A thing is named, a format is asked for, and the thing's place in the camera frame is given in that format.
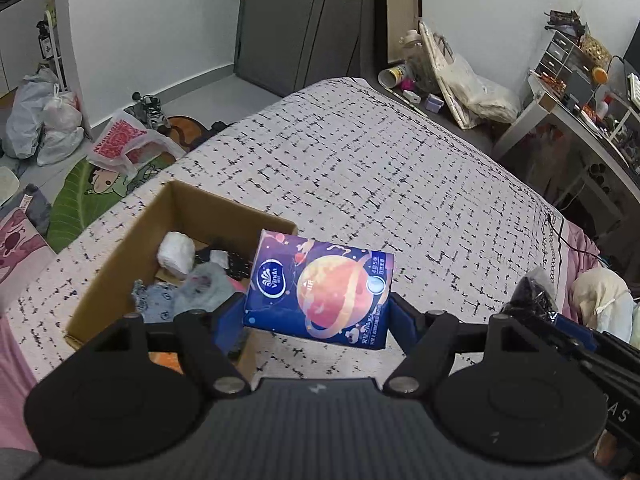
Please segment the black crinkly plastic bag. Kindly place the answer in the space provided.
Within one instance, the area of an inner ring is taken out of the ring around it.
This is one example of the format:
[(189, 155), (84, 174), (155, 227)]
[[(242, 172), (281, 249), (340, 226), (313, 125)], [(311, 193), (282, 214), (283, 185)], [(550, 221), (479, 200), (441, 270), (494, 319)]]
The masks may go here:
[(518, 281), (506, 307), (511, 311), (551, 321), (559, 310), (547, 272), (541, 266), (528, 271)]

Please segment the blue tissue pack planet print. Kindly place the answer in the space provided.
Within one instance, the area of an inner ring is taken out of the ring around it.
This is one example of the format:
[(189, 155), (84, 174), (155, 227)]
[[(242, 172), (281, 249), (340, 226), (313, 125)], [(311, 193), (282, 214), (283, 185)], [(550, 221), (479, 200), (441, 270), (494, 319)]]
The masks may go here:
[(366, 350), (386, 345), (395, 257), (262, 231), (243, 324)]

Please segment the paper cup on floor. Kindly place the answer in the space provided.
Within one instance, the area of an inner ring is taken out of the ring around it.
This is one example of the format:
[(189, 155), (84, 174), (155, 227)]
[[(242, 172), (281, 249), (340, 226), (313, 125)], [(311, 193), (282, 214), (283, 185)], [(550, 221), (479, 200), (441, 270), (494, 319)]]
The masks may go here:
[(385, 89), (398, 87), (403, 81), (410, 80), (412, 73), (406, 63), (381, 70), (378, 74), (378, 83)]

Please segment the white soft bundle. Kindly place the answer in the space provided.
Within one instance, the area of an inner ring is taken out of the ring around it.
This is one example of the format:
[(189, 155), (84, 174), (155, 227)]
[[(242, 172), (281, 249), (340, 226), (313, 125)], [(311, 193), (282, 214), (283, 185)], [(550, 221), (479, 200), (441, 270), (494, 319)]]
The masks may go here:
[(192, 271), (194, 257), (194, 241), (186, 234), (176, 231), (170, 231), (164, 236), (156, 255), (160, 267), (176, 278), (185, 278)]

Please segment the orange burger plush toy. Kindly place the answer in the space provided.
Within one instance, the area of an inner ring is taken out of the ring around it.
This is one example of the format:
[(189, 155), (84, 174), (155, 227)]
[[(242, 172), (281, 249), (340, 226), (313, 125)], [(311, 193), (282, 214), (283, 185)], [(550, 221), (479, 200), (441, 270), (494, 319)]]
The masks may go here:
[(176, 352), (150, 352), (149, 357), (154, 364), (182, 374), (182, 367)]

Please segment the black white shoes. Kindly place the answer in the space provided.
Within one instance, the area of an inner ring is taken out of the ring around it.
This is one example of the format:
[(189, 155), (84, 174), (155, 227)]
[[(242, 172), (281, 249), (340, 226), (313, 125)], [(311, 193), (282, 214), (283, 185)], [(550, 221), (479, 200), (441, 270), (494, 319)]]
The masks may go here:
[(171, 124), (167, 116), (162, 111), (160, 99), (152, 94), (141, 94), (134, 92), (131, 96), (134, 101), (125, 108), (125, 112), (136, 118), (148, 129), (153, 129), (159, 133), (168, 134)]

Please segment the pink bed sheet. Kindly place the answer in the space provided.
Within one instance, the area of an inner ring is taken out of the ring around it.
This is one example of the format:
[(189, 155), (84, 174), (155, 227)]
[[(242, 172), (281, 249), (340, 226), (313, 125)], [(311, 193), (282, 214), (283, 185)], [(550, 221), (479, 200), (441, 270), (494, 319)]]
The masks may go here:
[[(598, 268), (596, 255), (600, 249), (574, 223), (567, 223), (566, 239), (570, 246), (580, 249), (568, 251), (567, 282), (564, 292), (563, 314), (574, 314), (570, 310), (570, 285), (578, 276), (590, 269)], [(36, 384), (20, 346), (12, 334), (9, 320), (1, 313), (1, 447), (15, 448), (25, 452), (36, 452), (23, 418), (26, 396)]]

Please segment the cream tote bag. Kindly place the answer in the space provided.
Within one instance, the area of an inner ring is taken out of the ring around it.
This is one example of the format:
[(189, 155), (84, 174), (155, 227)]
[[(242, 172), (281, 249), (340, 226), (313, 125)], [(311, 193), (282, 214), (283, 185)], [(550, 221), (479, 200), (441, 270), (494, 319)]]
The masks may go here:
[(450, 48), (446, 38), (419, 22), (426, 71), (435, 78), (454, 121), (463, 130), (481, 122), (511, 125), (521, 114), (516, 94), (474, 72), (469, 62)]

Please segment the blue patterned cloth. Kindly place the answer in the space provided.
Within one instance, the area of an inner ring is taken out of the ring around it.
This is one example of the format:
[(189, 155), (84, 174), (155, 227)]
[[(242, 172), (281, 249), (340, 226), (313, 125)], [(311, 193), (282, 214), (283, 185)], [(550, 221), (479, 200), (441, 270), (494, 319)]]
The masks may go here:
[(131, 298), (145, 324), (169, 323), (175, 316), (174, 302), (178, 287), (170, 283), (145, 285), (134, 281)]

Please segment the pastel crumpled blanket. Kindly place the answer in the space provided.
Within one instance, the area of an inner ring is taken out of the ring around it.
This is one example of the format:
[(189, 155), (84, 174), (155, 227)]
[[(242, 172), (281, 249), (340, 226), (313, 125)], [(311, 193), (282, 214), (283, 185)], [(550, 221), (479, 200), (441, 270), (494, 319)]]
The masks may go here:
[(585, 326), (639, 348), (639, 300), (614, 271), (593, 268), (580, 274), (570, 286), (570, 305)]

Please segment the white desk with clutter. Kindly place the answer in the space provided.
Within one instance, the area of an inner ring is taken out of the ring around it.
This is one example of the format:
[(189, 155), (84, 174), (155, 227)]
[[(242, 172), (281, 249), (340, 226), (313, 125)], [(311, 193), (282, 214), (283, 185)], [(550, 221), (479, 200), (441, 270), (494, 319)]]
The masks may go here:
[[(588, 26), (580, 20), (577, 12), (551, 10), (546, 13), (546, 17), (548, 22), (544, 29), (557, 30), (573, 40), (596, 64), (592, 74), (598, 89), (605, 86), (608, 83), (608, 72), (615, 56), (599, 40), (590, 35)], [(588, 82), (578, 74), (570, 77), (570, 82), (562, 96), (558, 96), (533, 70), (529, 71), (526, 82), (532, 99), (523, 108), (516, 121), (512, 122), (509, 129), (500, 136), (492, 149), (491, 156), (495, 160), (503, 159), (506, 153), (524, 139), (529, 131), (545, 120), (554, 118), (569, 128), (574, 136), (582, 140), (582, 143), (589, 146), (591, 151), (602, 159), (608, 168), (611, 168), (627, 192), (634, 198), (638, 198), (639, 178), (613, 143), (614, 136), (622, 125), (625, 125), (629, 118), (639, 116), (639, 107), (631, 101), (631, 96), (614, 94), (613, 98), (627, 110), (616, 129), (606, 134), (585, 112), (585, 106), (594, 100), (598, 89), (591, 93)]]

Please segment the dark grey wardrobe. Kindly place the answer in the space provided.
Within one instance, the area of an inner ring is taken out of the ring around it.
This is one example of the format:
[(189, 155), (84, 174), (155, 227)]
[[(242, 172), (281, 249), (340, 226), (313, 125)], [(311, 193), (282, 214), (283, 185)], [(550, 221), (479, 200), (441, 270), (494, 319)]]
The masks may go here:
[(234, 73), (276, 96), (374, 72), (374, 0), (241, 0)]

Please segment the framed board leaning on wall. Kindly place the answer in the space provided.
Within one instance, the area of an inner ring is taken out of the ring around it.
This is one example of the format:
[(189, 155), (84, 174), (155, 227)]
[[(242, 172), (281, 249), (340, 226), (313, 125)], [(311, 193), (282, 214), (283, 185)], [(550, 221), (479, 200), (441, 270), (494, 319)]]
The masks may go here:
[(417, 29), (422, 0), (373, 0), (373, 52), (379, 68), (401, 60), (400, 38)]

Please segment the grey-blue plush toy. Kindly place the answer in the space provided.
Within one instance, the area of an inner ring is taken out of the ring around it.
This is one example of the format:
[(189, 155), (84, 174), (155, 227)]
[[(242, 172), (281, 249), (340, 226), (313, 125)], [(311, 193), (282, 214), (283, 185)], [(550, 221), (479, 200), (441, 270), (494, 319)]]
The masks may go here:
[(218, 263), (196, 266), (178, 287), (174, 296), (174, 315), (192, 310), (214, 312), (239, 289)]

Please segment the red white plastic bag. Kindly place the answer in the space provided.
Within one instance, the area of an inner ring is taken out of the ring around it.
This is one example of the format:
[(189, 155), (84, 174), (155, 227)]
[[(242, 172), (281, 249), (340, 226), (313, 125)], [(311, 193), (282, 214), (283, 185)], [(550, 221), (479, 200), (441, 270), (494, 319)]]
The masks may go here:
[(134, 116), (120, 110), (90, 148), (87, 160), (93, 166), (131, 180), (143, 166), (163, 153), (178, 160), (186, 151), (169, 136), (145, 128)]

